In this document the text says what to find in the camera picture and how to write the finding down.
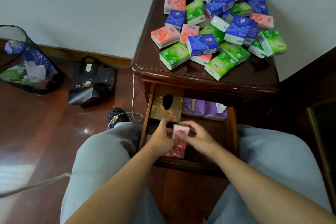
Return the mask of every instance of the floor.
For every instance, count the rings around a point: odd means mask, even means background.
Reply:
[[[55,58],[68,76],[61,87],[36,96],[0,82],[0,191],[71,172],[77,149],[106,129],[108,111],[131,111],[132,74],[118,69],[115,95],[96,107],[67,103],[72,61]],[[135,81],[134,111],[145,115],[145,96]],[[141,131],[142,124],[135,123]],[[0,199],[0,224],[59,223],[69,178]],[[152,167],[147,185],[166,222],[202,223],[228,180]]]

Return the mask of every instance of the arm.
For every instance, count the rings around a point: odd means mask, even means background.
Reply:
[[[167,137],[162,119],[150,141],[106,184],[93,193],[66,224],[130,223],[149,170],[153,163],[170,151],[175,140]]]
[[[221,147],[194,121],[181,122],[196,131],[196,137],[179,139],[214,161],[244,200],[259,223],[336,223],[336,217],[301,194],[256,171]]]

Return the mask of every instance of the black crocs shoe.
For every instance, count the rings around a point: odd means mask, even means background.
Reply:
[[[108,129],[114,128],[114,126],[119,122],[129,122],[128,116],[124,112],[125,111],[123,109],[119,107],[114,107],[108,113],[108,116],[107,116]]]

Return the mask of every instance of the open drawer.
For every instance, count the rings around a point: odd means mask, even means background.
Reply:
[[[149,118],[152,103],[153,94],[151,94],[149,98],[139,150],[146,144],[147,135],[152,135],[160,123],[160,120]],[[239,146],[237,140],[236,110],[233,107],[227,107],[227,119],[225,121],[207,120],[202,117],[186,116],[182,114],[181,121],[184,120],[196,121],[203,126],[220,145],[238,156]],[[170,122],[167,124],[167,127],[172,128],[173,124],[173,122]],[[215,163],[209,161],[191,145],[187,145],[184,159],[162,156],[154,163],[154,165],[204,175],[225,177],[224,173]]]

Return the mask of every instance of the trash can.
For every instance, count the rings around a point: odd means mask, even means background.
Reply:
[[[64,73],[18,26],[0,25],[0,80],[42,95],[57,89]]]

